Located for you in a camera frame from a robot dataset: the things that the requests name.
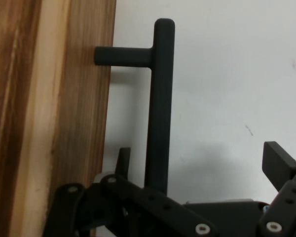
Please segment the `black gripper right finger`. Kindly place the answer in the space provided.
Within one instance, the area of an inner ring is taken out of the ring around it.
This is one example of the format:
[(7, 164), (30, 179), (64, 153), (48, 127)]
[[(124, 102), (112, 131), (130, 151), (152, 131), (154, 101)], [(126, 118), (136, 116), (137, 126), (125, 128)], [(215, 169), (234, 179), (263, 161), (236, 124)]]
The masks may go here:
[(296, 160), (277, 142), (265, 142), (262, 170), (278, 191), (258, 222), (260, 237), (296, 237)]

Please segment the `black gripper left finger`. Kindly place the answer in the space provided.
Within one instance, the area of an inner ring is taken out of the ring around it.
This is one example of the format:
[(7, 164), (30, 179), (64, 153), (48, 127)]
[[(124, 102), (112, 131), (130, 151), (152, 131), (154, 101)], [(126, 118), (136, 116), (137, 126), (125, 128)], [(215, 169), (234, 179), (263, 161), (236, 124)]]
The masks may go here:
[(117, 237), (217, 237), (214, 224), (164, 194), (127, 180), (130, 149), (121, 148), (113, 174), (88, 188), (60, 186), (45, 237), (88, 237), (104, 226)]

